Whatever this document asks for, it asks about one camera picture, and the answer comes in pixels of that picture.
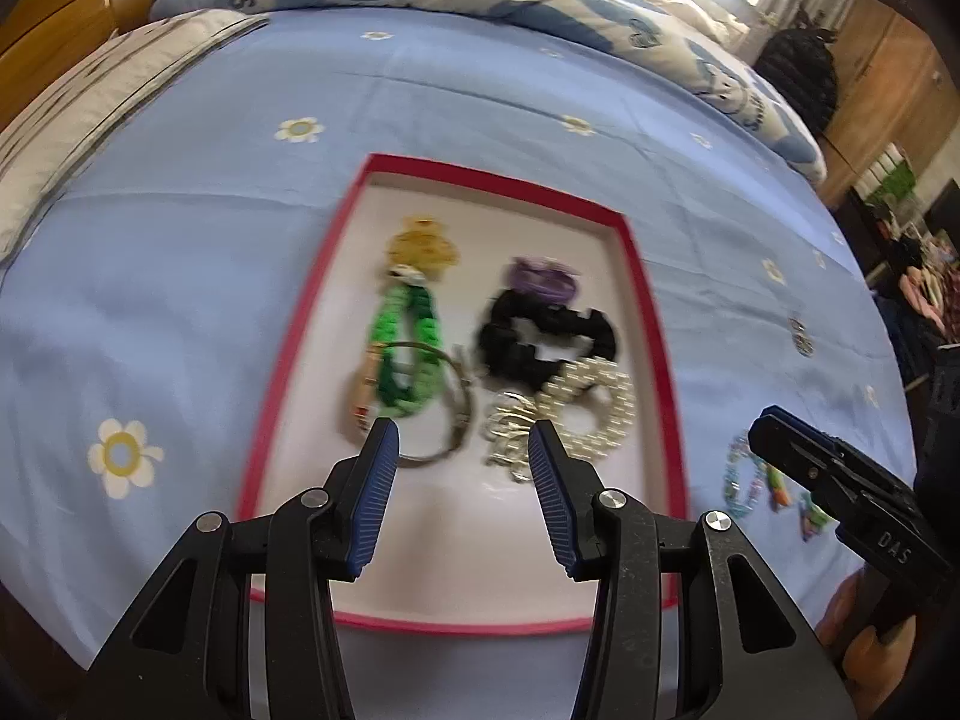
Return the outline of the right hand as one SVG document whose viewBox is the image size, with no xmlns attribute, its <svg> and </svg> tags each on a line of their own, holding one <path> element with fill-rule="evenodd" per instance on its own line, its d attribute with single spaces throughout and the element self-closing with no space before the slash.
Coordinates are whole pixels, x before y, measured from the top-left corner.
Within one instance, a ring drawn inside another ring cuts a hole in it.
<svg viewBox="0 0 960 720">
<path fill-rule="evenodd" d="M 820 644 L 830 650 L 850 622 L 861 590 L 861 569 L 838 585 L 822 619 L 815 626 Z M 841 669 L 857 717 L 872 718 L 905 678 L 913 653 L 918 619 L 908 617 L 884 637 L 872 626 L 862 629 L 844 651 Z"/>
</svg>

